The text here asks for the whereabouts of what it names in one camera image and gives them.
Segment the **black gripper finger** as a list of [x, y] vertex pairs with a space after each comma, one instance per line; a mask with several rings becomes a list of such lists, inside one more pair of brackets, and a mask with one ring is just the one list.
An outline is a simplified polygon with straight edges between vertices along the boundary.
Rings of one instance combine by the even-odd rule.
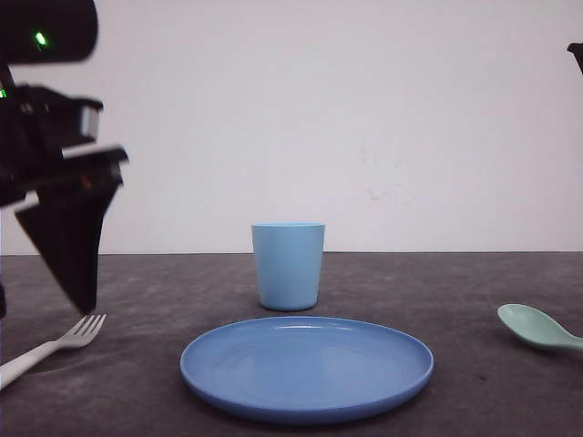
[[580, 71], [583, 72], [583, 43], [570, 43], [567, 51], [575, 57]]
[[45, 198], [15, 217], [61, 289], [80, 313], [97, 306], [98, 249], [103, 219], [118, 183]]

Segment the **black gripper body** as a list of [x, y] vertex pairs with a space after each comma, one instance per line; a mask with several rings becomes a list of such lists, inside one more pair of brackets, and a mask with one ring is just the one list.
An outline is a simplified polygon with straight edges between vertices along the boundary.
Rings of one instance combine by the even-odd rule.
[[43, 86], [9, 87], [1, 98], [1, 205], [35, 191], [64, 198], [123, 183], [120, 146], [66, 157], [63, 150], [97, 141], [99, 100], [68, 97]]

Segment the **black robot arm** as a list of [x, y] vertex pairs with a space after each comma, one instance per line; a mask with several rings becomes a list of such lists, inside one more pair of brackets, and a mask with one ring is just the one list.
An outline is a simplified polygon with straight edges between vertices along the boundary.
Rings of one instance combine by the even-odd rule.
[[96, 141], [102, 102], [18, 85], [10, 68], [84, 61], [97, 35], [92, 1], [1, 4], [1, 204], [37, 194], [37, 203], [15, 217], [84, 315], [97, 306], [103, 218], [123, 182], [120, 165], [128, 155], [113, 147], [65, 157], [65, 148]]

